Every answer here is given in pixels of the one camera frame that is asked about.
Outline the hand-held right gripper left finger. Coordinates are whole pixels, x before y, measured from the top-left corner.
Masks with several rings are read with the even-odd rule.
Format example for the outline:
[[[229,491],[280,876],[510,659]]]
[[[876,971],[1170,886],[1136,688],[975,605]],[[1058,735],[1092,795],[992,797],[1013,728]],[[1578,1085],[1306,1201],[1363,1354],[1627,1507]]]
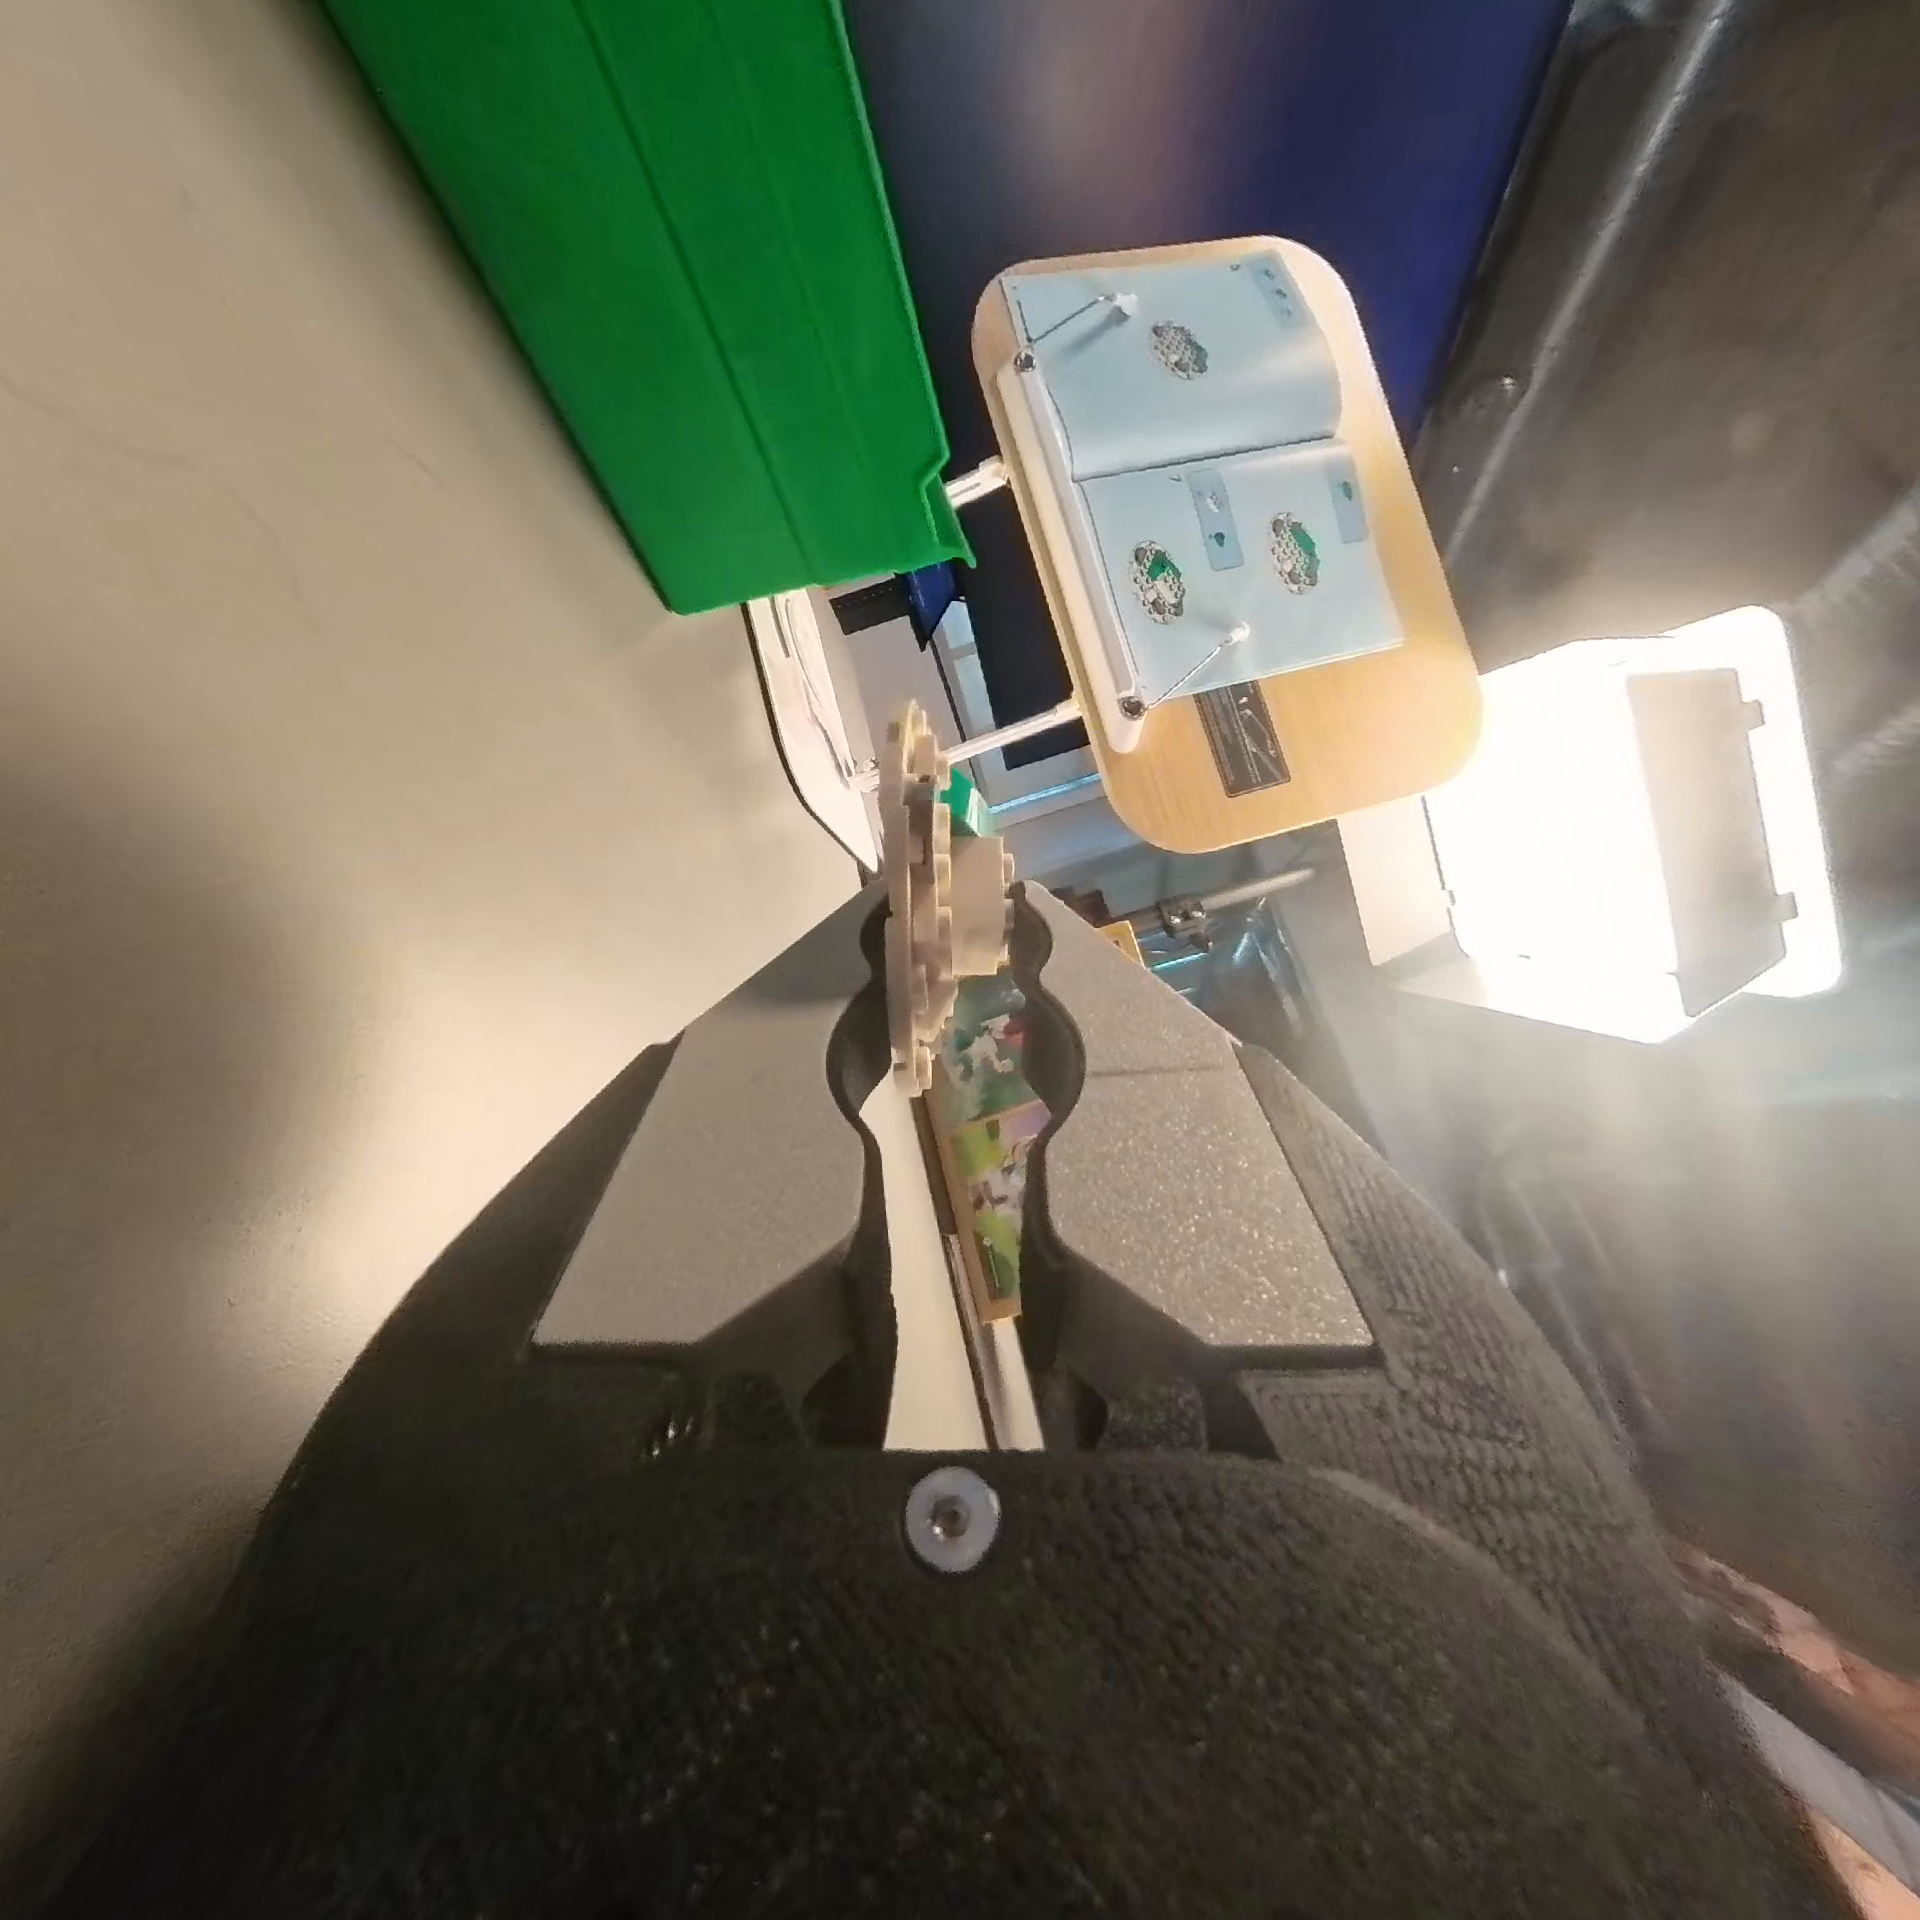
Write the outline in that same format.
[[[677,1036],[534,1328],[555,1356],[892,1380],[877,1143],[892,1069],[868,886]]]

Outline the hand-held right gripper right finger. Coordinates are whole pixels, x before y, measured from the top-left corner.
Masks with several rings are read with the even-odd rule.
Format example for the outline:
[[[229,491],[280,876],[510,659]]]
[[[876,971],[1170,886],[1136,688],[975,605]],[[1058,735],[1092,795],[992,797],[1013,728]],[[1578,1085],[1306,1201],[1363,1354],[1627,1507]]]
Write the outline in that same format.
[[[1370,1363],[1232,1036],[1047,889],[1019,897],[1047,1105],[1023,1201],[1027,1363],[1080,1380]]]

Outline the round white lego plate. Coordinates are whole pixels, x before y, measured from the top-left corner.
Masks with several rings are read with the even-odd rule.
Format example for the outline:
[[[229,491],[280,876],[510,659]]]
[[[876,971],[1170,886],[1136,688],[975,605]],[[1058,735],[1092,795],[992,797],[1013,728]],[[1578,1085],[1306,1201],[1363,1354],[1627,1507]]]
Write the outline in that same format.
[[[951,762],[925,709],[905,701],[877,747],[883,986],[900,1086],[930,1089],[935,1051],[958,997],[951,917]]]

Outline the small light grey lego brick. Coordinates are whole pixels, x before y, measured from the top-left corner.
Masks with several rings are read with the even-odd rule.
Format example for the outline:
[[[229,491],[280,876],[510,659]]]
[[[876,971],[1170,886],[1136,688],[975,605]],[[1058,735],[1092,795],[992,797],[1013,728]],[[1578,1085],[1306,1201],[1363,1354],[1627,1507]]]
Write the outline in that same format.
[[[989,976],[1007,967],[1013,881],[1017,866],[1004,837],[961,834],[951,840],[944,900],[956,978]]]

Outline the green plastic bin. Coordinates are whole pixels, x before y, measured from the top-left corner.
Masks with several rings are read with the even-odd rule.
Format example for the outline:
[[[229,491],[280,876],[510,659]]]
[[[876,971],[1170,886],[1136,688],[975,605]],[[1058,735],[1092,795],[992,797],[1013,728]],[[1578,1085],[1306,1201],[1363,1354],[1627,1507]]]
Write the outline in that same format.
[[[682,617],[970,564],[829,2],[325,2]]]

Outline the metal clamp rod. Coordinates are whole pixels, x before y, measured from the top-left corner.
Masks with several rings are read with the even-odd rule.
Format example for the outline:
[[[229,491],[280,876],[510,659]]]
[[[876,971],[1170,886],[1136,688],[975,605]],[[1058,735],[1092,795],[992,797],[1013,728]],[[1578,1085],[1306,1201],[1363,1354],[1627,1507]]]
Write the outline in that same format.
[[[1316,866],[1296,866],[1284,873],[1260,873],[1234,886],[1223,886],[1202,897],[1170,897],[1130,917],[1140,938],[1160,936],[1208,952],[1216,938],[1216,923],[1238,908],[1257,905],[1284,891],[1299,889],[1316,876]]]

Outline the wooden book stand white base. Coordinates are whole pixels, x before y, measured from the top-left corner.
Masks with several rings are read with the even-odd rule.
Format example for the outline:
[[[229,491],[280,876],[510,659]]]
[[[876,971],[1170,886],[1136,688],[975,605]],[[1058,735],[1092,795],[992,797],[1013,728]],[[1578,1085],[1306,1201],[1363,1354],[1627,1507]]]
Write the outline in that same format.
[[[1341,433],[1363,481],[1388,592],[1403,618],[1403,645],[1167,701],[1145,718],[1136,742],[1120,751],[1115,720],[1097,699],[1092,608],[1066,556],[1063,523],[1043,499],[1031,430],[1009,420],[998,392],[998,373],[1017,349],[1000,280],[1013,271],[1190,264],[1251,250],[1284,255],[1328,337],[1341,378]],[[969,505],[1004,488],[1013,494],[1072,693],[1037,718],[949,744],[951,762],[1080,725],[1115,818],[1141,842],[1170,852],[1238,847],[1406,800],[1465,767],[1481,725],[1477,665],[1355,300],[1320,255],[1281,236],[1245,236],[1023,262],[980,295],[970,357],[995,450],[945,483],[945,503]]]

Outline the bright studio light panel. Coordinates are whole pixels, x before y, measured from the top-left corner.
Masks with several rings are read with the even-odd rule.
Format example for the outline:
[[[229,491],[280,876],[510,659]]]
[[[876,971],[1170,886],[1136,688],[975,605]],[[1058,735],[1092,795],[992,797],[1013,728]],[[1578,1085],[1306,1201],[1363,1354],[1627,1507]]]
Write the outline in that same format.
[[[1664,1045],[1842,982],[1787,621],[1759,605],[1479,683],[1477,751],[1341,818],[1368,962],[1406,995]]]

